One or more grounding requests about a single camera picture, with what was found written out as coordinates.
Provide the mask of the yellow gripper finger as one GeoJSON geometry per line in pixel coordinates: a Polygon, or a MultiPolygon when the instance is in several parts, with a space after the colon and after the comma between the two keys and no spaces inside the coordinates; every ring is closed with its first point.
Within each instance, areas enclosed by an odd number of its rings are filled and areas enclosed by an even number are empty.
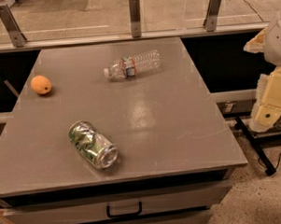
{"type": "Polygon", "coordinates": [[[256,88],[249,129],[258,133],[272,128],[281,117],[281,66],[270,74],[261,74],[256,88]]]}
{"type": "Polygon", "coordinates": [[[264,37],[266,28],[262,29],[257,33],[255,37],[245,43],[244,51],[257,54],[258,52],[264,52],[264,37]]]}

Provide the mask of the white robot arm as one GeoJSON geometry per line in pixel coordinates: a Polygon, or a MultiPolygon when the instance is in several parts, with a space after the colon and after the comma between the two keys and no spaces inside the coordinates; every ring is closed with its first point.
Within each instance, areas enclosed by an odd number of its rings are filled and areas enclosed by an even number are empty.
{"type": "Polygon", "coordinates": [[[246,42],[244,51],[262,52],[264,60],[276,66],[270,75],[260,74],[249,122],[250,130],[266,132],[281,117],[281,10],[266,28],[246,42]]]}

